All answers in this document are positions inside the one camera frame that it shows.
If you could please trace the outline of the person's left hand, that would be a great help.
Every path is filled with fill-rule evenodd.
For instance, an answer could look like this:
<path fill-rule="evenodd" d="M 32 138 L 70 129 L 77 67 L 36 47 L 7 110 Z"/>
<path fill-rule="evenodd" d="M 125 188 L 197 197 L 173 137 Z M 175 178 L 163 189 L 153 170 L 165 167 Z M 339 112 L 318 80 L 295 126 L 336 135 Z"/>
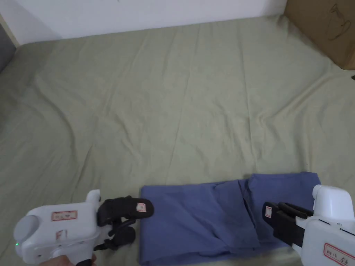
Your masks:
<path fill-rule="evenodd" d="M 39 266 L 75 266 L 67 256 L 59 256 L 56 258 L 51 258 L 48 261 L 38 264 Z"/>

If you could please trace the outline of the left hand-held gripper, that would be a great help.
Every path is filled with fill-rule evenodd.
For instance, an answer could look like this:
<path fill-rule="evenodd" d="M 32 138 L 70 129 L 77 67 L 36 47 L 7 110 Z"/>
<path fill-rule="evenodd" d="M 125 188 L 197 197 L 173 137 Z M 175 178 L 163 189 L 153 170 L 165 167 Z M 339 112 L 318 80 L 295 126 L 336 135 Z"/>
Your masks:
<path fill-rule="evenodd" d="M 40 264 L 65 255 L 74 265 L 87 266 L 94 248 L 116 251 L 132 244 L 136 239 L 132 225 L 154 214 L 152 202 L 145 198 L 108 199 L 105 221 L 112 223 L 100 227 L 97 221 L 100 200 L 100 190 L 96 189 L 81 203 L 45 205 L 30 210 L 14 228 L 16 253 L 27 264 Z"/>

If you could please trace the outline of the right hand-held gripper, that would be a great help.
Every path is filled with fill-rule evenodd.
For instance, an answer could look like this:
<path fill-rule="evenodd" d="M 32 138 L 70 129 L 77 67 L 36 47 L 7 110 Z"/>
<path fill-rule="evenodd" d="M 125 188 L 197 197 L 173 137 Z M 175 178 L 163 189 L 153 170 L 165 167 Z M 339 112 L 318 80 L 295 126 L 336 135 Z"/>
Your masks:
<path fill-rule="evenodd" d="M 313 211 L 279 202 L 263 204 L 263 220 L 274 236 L 291 246 L 304 266 L 353 266 L 355 217 L 350 194 L 343 189 L 316 185 Z"/>

